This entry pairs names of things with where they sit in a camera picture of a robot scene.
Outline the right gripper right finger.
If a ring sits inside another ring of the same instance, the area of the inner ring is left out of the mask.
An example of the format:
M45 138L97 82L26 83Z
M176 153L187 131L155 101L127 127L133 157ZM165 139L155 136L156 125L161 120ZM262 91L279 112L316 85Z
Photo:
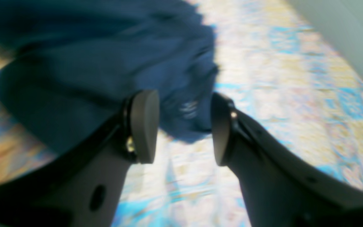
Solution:
M238 178L252 227L363 227L363 191L292 154L256 120L215 92L214 153Z

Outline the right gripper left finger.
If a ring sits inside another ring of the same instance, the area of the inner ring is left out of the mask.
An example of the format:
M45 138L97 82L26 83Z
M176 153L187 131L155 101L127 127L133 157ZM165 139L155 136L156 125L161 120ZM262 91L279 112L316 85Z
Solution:
M155 159L159 95L144 90L48 165L0 184L0 227L109 227L127 171Z

